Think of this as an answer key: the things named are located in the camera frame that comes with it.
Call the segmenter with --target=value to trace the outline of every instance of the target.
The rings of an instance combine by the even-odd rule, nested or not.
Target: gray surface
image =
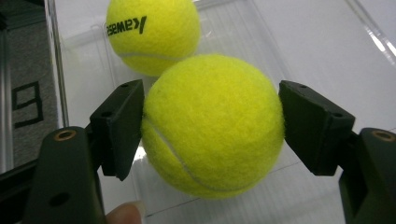
[[[269,174],[227,200],[195,199],[167,207],[147,223],[343,223],[335,177],[317,178],[302,163]]]
[[[50,65],[47,25],[45,22],[29,25],[8,33],[11,85],[19,86],[38,81],[43,102],[44,120],[14,130],[14,164],[22,165],[37,157],[41,140],[56,129],[57,109]],[[34,98],[33,89],[20,91],[18,104]],[[36,104],[13,111],[14,123],[37,116]]]

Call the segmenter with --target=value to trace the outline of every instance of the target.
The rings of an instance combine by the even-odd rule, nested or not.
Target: white table surface
[[[263,70],[274,83],[289,79],[325,95],[357,118],[355,132],[364,127],[396,128],[396,65],[379,50],[347,1],[249,3],[260,13],[265,36],[272,37],[277,62]],[[155,81],[130,71],[116,57],[107,57],[113,54],[103,33],[107,5],[108,0],[56,2],[70,125],[88,124],[93,110],[122,82],[143,78],[148,91]],[[361,5],[396,44],[395,2],[361,0]],[[209,15],[202,12],[202,19]],[[208,37],[210,33],[203,32],[200,52],[211,48],[206,45]],[[112,77],[115,68],[118,75]],[[121,203],[142,200],[148,210],[144,222],[149,224],[344,223],[338,189],[341,172],[315,177],[285,144],[273,171],[257,187],[235,198],[209,201],[166,185],[139,148],[124,182],[102,175],[101,182],[107,212]]]

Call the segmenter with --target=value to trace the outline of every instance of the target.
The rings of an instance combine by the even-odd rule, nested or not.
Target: yellow tennis ball
[[[163,73],[144,105],[148,160],[170,185],[203,198],[254,187],[284,139],[271,81],[241,60],[202,55]]]
[[[111,0],[106,29],[122,60],[149,76],[191,56],[201,32],[191,0]]]

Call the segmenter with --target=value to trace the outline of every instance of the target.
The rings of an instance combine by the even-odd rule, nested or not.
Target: clear plastic container
[[[137,74],[112,50],[104,29],[108,2],[57,1],[55,6],[54,1],[48,1],[54,43],[52,55],[57,65],[54,71],[58,75],[65,125],[87,125],[90,114],[120,84],[143,79],[145,90],[149,91],[157,79]],[[196,54],[219,53],[245,60],[262,70],[276,87],[280,80],[291,79],[253,0],[196,0],[194,4],[199,10],[202,28]],[[284,170],[292,165],[299,176]],[[304,182],[291,184],[296,178]],[[286,223],[293,222],[291,220],[307,223],[323,220],[311,218],[315,213],[312,209],[322,206],[318,200],[323,199],[322,195],[331,195],[330,200],[325,201],[331,205],[320,208],[320,212],[325,213],[320,217],[332,217],[333,223],[342,222],[341,201],[332,198],[334,194],[337,196],[333,179],[318,179],[316,183],[328,187],[305,197],[312,192],[307,193],[304,184],[312,184],[314,178],[285,145],[273,171],[256,188],[227,200],[202,200],[166,184],[140,147],[131,174],[123,183],[115,177],[101,176],[101,181],[107,211],[123,202],[142,200],[147,209],[144,222],[149,224]],[[298,203],[305,200],[306,213],[296,210]]]

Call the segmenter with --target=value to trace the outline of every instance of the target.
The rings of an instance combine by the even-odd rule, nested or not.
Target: mounting hole
[[[73,138],[74,136],[76,136],[76,134],[77,132],[74,130],[63,130],[56,133],[53,138],[55,139],[55,141],[62,142]]]
[[[50,198],[49,205],[51,207],[58,207],[64,203],[67,203],[67,201],[69,201],[69,199],[70,199],[70,194],[67,192],[62,192],[62,193],[59,193],[59,194],[53,196],[52,198]]]
[[[386,133],[379,130],[373,131],[373,135],[385,142],[394,142],[396,140],[394,134]]]
[[[110,111],[107,111],[107,112],[103,112],[101,115],[102,115],[102,117],[108,118],[108,117],[110,117],[112,114],[113,114],[113,113],[111,113]]]
[[[337,117],[337,118],[343,117],[343,114],[340,114],[340,113],[332,113],[332,115]]]

